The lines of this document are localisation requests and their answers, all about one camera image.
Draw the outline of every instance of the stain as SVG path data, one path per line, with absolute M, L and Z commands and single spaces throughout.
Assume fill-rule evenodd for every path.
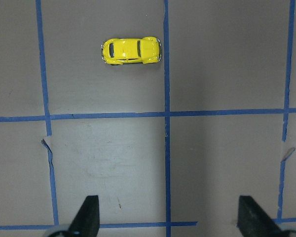
M 117 198 L 119 209 L 122 209 L 122 205 L 120 204 L 119 198 Z
M 295 150 L 296 150 L 295 147 L 291 147 L 291 148 L 286 152 L 286 154 L 285 154 L 285 156 L 283 157 L 283 159 L 282 159 L 281 162 L 288 160 L 288 158 L 291 157 L 291 155 L 294 153 Z

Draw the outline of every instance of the car bumper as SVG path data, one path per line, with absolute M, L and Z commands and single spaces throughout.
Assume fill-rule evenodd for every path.
M 101 56 L 102 56 L 102 60 L 106 63 L 104 54 L 103 54 L 103 48 L 104 48 L 104 42 L 101 44 Z
M 162 58 L 162 45 L 159 39 L 157 39 L 158 44 L 159 44 L 159 59 L 158 62 L 160 62 L 161 58 Z

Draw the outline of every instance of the yellow toy car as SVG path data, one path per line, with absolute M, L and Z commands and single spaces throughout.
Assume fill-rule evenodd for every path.
M 111 65 L 157 63 L 162 47 L 156 37 L 109 39 L 101 45 L 101 55 L 104 62 Z

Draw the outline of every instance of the scuff mark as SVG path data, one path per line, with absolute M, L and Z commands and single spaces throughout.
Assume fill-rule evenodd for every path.
M 290 149 L 286 152 L 286 154 L 285 154 L 285 156 L 283 157 L 283 159 L 282 159 L 281 162 L 286 161 L 289 157 L 291 157 L 291 155 L 294 153 L 295 150 L 296 150 L 295 147 L 290 148 Z
M 122 209 L 122 205 L 120 204 L 119 198 L 117 198 L 119 209 Z
M 48 150 L 52 153 L 52 151 L 51 151 L 49 145 L 47 144 L 47 142 L 45 141 L 45 139 L 42 139 L 42 140 L 41 140 L 41 143 L 43 144 L 43 146 L 44 146 L 46 149 L 48 149 Z

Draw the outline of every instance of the car windshield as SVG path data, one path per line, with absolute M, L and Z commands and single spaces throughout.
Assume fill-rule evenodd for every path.
M 138 51 L 138 56 L 141 57 L 141 53 L 140 53 L 140 40 L 137 41 L 137 51 Z
M 113 43 L 110 43 L 109 50 L 110 50 L 110 57 L 113 58 L 114 57 L 114 44 Z

